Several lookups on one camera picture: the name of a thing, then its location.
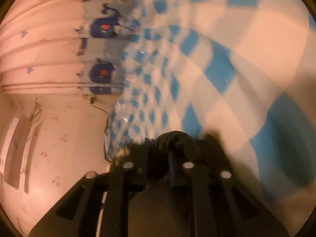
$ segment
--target checkered cloth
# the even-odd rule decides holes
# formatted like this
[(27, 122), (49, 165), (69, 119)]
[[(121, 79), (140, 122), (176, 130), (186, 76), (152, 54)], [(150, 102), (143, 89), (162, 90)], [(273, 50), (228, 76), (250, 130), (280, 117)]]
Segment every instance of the checkered cloth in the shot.
[(105, 133), (219, 137), (235, 175), (297, 233), (316, 204), (316, 24), (301, 0), (137, 0)]

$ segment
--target red dot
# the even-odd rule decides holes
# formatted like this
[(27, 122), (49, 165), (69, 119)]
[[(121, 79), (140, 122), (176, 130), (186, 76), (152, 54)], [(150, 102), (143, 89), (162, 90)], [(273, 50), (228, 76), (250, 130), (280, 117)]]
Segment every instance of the red dot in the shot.
[(102, 69), (100, 71), (100, 76), (106, 76), (106, 75), (108, 75), (108, 72), (105, 69)]

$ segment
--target thin cable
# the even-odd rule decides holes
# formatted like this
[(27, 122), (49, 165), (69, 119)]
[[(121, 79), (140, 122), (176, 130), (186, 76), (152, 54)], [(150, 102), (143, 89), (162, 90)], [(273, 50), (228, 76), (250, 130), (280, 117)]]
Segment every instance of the thin cable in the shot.
[(101, 108), (99, 108), (99, 107), (96, 107), (96, 106), (94, 106), (93, 104), (91, 104), (92, 105), (92, 107), (95, 107), (95, 108), (97, 108), (98, 110), (100, 110), (100, 111), (103, 111), (104, 113), (106, 113), (108, 116), (110, 115), (110, 113), (108, 113), (107, 111), (105, 111), (105, 110), (103, 110), (103, 109), (101, 109)]

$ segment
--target silver screw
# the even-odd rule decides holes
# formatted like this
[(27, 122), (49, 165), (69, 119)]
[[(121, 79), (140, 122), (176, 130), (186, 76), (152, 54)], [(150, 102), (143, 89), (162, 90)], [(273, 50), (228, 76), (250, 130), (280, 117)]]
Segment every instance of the silver screw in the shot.
[(94, 171), (90, 171), (90, 172), (86, 173), (86, 178), (88, 178), (88, 179), (95, 178), (96, 176), (97, 176), (97, 172), (94, 172)]
[(193, 167), (194, 167), (194, 164), (192, 162), (183, 163), (183, 168), (185, 168), (185, 169), (191, 169)]
[(228, 172), (228, 171), (223, 171), (223, 172), (221, 172), (221, 177), (224, 179), (229, 179), (232, 177), (232, 173)]
[(125, 162), (123, 164), (123, 168), (125, 169), (131, 169), (132, 167), (134, 167), (134, 164), (132, 162)]

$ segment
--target checkered pattern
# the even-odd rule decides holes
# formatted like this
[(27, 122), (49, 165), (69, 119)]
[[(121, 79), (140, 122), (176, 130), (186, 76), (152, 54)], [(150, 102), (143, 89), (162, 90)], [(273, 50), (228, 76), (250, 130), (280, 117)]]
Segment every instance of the checkered pattern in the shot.
[(172, 130), (216, 134), (235, 174), (282, 201), (297, 232), (289, 206), (316, 176), (316, 24), (301, 0), (137, 0), (131, 27), (107, 156)]

